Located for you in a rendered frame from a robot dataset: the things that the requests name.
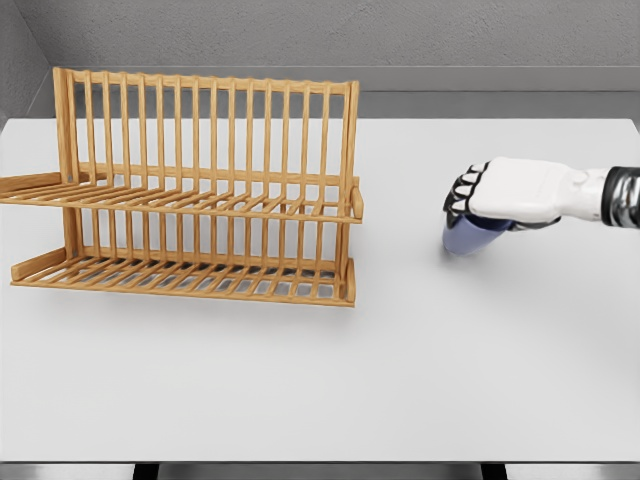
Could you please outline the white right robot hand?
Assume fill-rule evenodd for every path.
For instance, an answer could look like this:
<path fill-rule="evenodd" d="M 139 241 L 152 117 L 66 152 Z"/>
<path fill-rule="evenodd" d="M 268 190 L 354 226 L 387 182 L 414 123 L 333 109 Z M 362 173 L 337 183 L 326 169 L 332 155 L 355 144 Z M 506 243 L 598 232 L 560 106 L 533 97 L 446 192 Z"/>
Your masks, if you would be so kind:
<path fill-rule="evenodd" d="M 472 165 L 445 199 L 447 226 L 469 215 L 511 221 L 514 230 L 553 225 L 561 219 L 558 200 L 574 172 L 561 163 L 506 157 Z"/>

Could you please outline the blue cup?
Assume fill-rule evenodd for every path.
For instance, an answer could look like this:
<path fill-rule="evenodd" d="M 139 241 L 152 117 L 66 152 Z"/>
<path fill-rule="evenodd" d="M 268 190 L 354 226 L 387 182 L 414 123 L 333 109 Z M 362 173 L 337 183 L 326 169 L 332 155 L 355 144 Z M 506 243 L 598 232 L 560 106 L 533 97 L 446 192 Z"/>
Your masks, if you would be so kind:
<path fill-rule="evenodd" d="M 462 215 L 452 227 L 444 226 L 443 246 L 454 255 L 469 255 L 485 248 L 511 225 L 511 220 Z"/>

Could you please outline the wooden two-tier dish rack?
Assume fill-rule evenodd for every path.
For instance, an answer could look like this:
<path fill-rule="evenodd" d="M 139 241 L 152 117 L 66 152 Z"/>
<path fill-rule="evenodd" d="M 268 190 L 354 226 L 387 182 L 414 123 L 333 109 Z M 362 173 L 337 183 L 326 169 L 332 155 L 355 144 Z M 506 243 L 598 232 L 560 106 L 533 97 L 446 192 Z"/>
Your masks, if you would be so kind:
<path fill-rule="evenodd" d="M 0 178 L 58 207 L 14 285 L 353 306 L 355 81 L 53 72 L 59 168 Z"/>

